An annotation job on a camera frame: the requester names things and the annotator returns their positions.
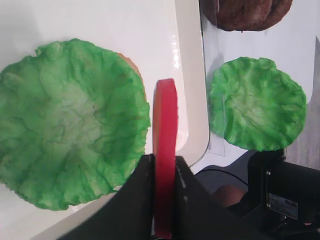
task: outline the plastic food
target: plastic food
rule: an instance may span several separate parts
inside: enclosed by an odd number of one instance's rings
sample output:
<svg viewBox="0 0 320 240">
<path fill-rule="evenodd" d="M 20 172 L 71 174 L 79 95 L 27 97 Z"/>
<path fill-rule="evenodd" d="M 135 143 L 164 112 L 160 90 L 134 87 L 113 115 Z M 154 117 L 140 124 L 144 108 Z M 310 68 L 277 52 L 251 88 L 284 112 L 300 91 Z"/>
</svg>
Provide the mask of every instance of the plastic food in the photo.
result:
<svg viewBox="0 0 320 240">
<path fill-rule="evenodd" d="M 117 53 L 53 42 L 0 73 L 0 180 L 39 208 L 107 195 L 145 151 L 149 104 Z"/>
<path fill-rule="evenodd" d="M 277 150 L 303 130 L 306 106 L 303 89 L 272 60 L 240 57 L 213 75 L 210 127 L 240 148 Z"/>
</svg>

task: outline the lettuce leaf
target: lettuce leaf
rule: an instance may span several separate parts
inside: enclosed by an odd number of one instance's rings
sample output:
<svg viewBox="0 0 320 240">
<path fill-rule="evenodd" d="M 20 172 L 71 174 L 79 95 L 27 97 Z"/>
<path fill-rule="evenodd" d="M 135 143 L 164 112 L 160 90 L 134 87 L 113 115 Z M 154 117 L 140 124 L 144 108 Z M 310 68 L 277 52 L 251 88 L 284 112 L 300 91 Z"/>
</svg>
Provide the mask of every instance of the lettuce leaf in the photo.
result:
<svg viewBox="0 0 320 240">
<path fill-rule="evenodd" d="M 0 73 L 0 181 L 65 210 L 123 185 L 145 151 L 149 104 L 117 53 L 53 42 Z"/>
<path fill-rule="evenodd" d="M 273 151 L 301 133 L 307 102 L 272 60 L 240 57 L 214 72 L 209 109 L 212 132 L 243 149 Z"/>
</svg>

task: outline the green lettuce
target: green lettuce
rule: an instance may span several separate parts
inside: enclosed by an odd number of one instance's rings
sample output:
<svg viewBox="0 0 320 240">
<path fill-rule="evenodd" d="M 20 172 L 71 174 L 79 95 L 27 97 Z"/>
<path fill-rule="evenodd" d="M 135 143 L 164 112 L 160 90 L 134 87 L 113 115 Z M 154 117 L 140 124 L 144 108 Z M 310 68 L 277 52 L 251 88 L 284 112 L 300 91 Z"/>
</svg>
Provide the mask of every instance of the green lettuce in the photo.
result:
<svg viewBox="0 0 320 240">
<path fill-rule="evenodd" d="M 292 144 L 304 128 L 306 95 L 267 58 L 240 57 L 213 74 L 210 128 L 247 150 L 272 151 Z"/>
<path fill-rule="evenodd" d="M 65 210 L 123 185 L 145 151 L 149 104 L 117 53 L 53 42 L 0 73 L 0 181 Z"/>
</svg>

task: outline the white tray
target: white tray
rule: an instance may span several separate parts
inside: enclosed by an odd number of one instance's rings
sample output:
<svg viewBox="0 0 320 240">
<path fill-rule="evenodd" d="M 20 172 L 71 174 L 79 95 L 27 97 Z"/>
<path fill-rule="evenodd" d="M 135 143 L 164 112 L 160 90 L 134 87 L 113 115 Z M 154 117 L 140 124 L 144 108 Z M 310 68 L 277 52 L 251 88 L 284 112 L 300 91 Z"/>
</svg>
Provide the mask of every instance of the white tray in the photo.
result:
<svg viewBox="0 0 320 240">
<path fill-rule="evenodd" d="M 207 149 L 209 127 L 198 1 L 1 0 L 0 32 L 0 70 L 33 54 L 39 45 L 79 38 L 129 57 L 141 72 L 151 110 L 157 80 L 173 78 L 179 107 L 177 154 L 192 165 Z M 151 139 L 149 131 L 147 154 L 152 151 Z M 84 207 L 80 211 L 83 218 L 76 217 L 71 224 L 77 225 L 108 198 Z M 82 207 L 60 212 L 41 210 L 0 184 L 0 239 L 33 238 Z M 53 231 L 55 236 L 41 235 L 37 239 L 54 239 L 60 234 L 57 229 Z"/>
<path fill-rule="evenodd" d="M 260 32 L 223 31 L 203 17 L 207 77 L 212 78 L 214 70 L 239 57 L 269 58 L 302 87 L 309 102 L 313 93 L 318 2 L 294 0 L 281 22 Z M 192 171 L 197 173 L 210 165 L 226 167 L 246 151 L 211 133 L 208 151 Z"/>
</svg>

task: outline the gray floor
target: gray floor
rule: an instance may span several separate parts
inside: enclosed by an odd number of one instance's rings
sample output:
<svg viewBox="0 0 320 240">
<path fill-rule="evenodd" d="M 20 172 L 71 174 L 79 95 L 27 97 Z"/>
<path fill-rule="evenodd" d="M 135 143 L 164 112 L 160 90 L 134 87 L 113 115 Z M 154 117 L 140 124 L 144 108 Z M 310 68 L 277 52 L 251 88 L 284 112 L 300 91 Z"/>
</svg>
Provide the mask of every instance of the gray floor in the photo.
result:
<svg viewBox="0 0 320 240">
<path fill-rule="evenodd" d="M 288 162 L 320 170 L 320 42 L 316 40 L 313 93 L 307 106 L 305 128 L 287 148 Z"/>
</svg>

